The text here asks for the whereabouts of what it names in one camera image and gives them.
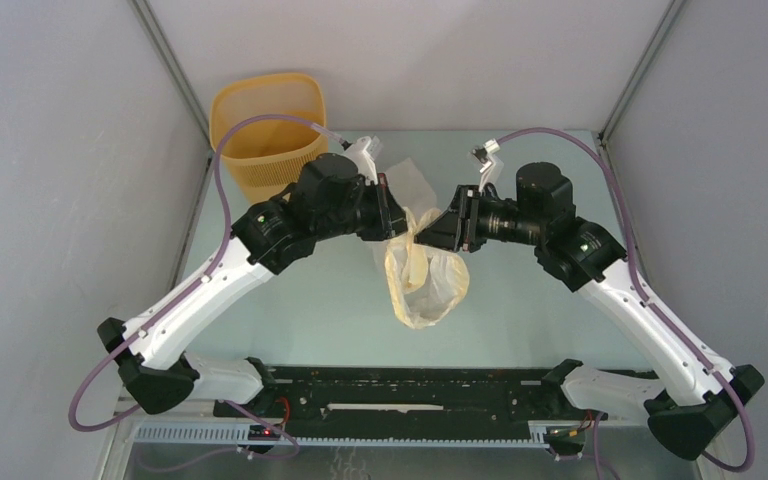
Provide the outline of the translucent yellowish trash bag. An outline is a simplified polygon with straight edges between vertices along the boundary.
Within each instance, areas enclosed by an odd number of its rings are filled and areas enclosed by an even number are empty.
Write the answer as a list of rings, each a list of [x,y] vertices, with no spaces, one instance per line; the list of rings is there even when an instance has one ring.
[[[414,236],[440,216],[437,196],[413,159],[389,167],[391,193],[406,215],[408,231],[373,248],[396,319],[421,330],[438,324],[464,300],[470,286],[457,254],[418,244]]]

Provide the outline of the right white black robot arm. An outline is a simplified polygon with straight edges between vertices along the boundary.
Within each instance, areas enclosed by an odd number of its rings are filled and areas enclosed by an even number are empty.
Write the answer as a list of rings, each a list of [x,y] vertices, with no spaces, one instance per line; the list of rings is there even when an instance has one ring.
[[[415,239],[451,252],[475,252],[490,240],[532,247],[543,270],[605,312],[654,371],[647,380],[566,360],[541,392],[553,417],[580,409],[643,423],[669,452],[695,460],[763,386],[755,367],[733,365],[684,325],[605,228],[577,215],[572,183],[553,164],[521,167],[512,199],[489,184],[459,186]]]

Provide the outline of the orange plastic trash bin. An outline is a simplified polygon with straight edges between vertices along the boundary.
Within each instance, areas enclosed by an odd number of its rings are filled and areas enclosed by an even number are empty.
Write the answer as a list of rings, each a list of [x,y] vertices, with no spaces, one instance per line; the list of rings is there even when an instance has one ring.
[[[319,84],[303,73],[239,80],[215,96],[209,119],[211,146],[236,124],[254,116],[284,114],[326,125]],[[328,150],[329,140],[287,120],[263,120],[242,128],[223,148],[222,162],[245,198],[267,200],[297,180],[302,167]]]

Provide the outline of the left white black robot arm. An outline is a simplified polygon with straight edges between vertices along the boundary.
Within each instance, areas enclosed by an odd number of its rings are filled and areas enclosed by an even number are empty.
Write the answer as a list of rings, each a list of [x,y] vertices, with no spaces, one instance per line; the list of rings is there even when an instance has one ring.
[[[370,180],[350,158],[322,154],[281,195],[250,206],[200,270],[143,314],[104,321],[99,337],[147,414],[202,399],[264,416],[276,390],[261,361],[211,361],[187,353],[189,344],[237,300],[311,256],[318,242],[344,235],[379,242],[406,230],[385,174]]]

